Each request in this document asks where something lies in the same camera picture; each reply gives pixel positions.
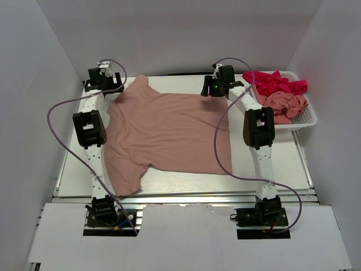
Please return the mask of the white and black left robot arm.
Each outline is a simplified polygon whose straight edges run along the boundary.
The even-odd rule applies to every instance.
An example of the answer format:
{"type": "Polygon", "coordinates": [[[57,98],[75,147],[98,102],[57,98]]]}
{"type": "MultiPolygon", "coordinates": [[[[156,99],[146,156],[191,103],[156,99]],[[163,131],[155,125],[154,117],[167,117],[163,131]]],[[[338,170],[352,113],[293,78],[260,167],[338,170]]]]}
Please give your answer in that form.
{"type": "Polygon", "coordinates": [[[73,123],[78,143],[83,147],[87,165],[94,171],[91,174],[92,201],[89,210],[89,220],[101,225],[113,226],[120,220],[115,201],[104,189],[102,183],[105,175],[105,165],[102,158],[103,146],[107,141],[100,108],[104,102],[106,91],[123,91],[120,74],[111,73],[110,62],[102,61],[96,68],[88,70],[89,79],[85,81],[84,104],[78,113],[73,114],[73,123]]]}

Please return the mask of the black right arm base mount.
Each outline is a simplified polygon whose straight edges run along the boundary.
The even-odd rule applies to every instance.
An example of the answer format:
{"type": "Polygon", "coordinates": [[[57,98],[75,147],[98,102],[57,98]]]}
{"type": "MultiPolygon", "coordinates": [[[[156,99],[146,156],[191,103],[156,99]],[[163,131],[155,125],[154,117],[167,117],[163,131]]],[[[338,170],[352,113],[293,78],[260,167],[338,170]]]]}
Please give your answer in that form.
{"type": "Polygon", "coordinates": [[[290,231],[278,233],[288,227],[285,208],[270,218],[261,220],[255,208],[238,208],[230,214],[230,220],[236,224],[238,240],[290,239],[290,231]]]}

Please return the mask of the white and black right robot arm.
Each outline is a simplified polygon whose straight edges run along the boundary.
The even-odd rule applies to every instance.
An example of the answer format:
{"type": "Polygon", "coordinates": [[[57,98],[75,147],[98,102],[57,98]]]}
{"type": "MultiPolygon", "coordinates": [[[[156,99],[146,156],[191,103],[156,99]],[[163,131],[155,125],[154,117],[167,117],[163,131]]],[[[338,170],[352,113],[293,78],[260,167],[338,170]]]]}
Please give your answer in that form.
{"type": "Polygon", "coordinates": [[[221,162],[217,153],[219,127],[230,108],[235,106],[244,115],[243,140],[250,149],[256,174],[254,178],[239,177],[239,179],[258,182],[255,207],[251,211],[243,211],[238,224],[247,222],[254,222],[257,225],[274,224],[281,214],[282,207],[274,184],[271,162],[272,144],[275,139],[273,110],[262,106],[249,93],[254,86],[253,83],[246,88],[241,81],[235,80],[233,66],[213,64],[213,68],[213,74],[205,76],[201,95],[213,98],[227,97],[231,101],[214,132],[213,147],[216,161],[221,162]]]}

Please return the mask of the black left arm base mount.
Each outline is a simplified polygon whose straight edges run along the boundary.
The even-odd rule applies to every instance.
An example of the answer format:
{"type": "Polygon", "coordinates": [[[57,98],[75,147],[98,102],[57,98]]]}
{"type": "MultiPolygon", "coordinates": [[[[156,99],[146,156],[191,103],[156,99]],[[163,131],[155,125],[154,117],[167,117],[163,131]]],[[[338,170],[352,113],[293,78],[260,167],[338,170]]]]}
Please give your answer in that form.
{"type": "Polygon", "coordinates": [[[88,210],[83,229],[84,237],[136,237],[127,218],[121,211],[115,216],[96,217],[93,211],[88,210]]]}

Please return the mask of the dusty pink t shirt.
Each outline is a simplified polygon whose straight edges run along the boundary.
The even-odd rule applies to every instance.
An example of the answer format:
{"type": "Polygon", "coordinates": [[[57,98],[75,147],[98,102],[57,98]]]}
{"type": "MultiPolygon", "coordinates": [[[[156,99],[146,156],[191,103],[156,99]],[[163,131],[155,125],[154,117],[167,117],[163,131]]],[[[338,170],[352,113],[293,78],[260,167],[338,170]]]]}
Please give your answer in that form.
{"type": "Polygon", "coordinates": [[[196,94],[159,93],[139,75],[108,107],[104,161],[118,196],[141,187],[149,168],[161,171],[224,175],[232,170],[227,99],[196,94]]]}

